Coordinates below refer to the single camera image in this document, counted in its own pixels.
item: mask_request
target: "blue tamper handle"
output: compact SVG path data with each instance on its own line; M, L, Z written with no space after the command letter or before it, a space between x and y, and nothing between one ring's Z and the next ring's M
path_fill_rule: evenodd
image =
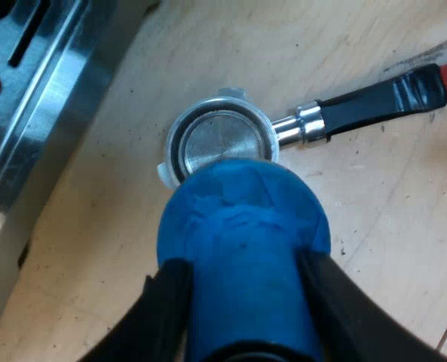
M159 265L193 265L186 361L239 344L322 361L296 265L302 249L329 253L329 225L294 173L233 159L189 177L164 210L157 245Z

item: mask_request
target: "wood surface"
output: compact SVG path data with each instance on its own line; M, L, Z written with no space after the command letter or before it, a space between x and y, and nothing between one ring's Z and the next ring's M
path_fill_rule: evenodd
M447 1L162 1L145 19L47 203L0 320L0 361L82 356L157 269L175 117L221 87L272 118L447 62ZM447 354L447 107L293 146L281 164L328 213L332 257Z

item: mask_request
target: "wooden countertop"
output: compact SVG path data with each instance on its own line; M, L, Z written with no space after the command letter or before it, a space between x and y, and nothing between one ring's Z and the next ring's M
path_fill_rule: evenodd
M447 1L163 1L127 52L42 213L0 320L0 361L82 356L154 274L166 131L247 90L271 118L421 63L447 62ZM332 257L447 354L447 107L281 152L328 213Z

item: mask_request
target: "stainless steel panel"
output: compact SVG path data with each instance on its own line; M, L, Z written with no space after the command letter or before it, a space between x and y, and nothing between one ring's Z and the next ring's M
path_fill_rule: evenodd
M17 67L7 61L37 4L19 0L0 20L0 315L32 227L151 3L51 2Z

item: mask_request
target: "metal filter basket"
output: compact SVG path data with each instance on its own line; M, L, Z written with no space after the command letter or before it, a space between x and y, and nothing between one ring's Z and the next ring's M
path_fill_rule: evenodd
M223 88L216 97L201 100L175 120L167 136L165 162L158 165L159 177L173 189L200 167L219 159L277 162L279 144L302 139L298 118L272 123L248 101L244 90Z

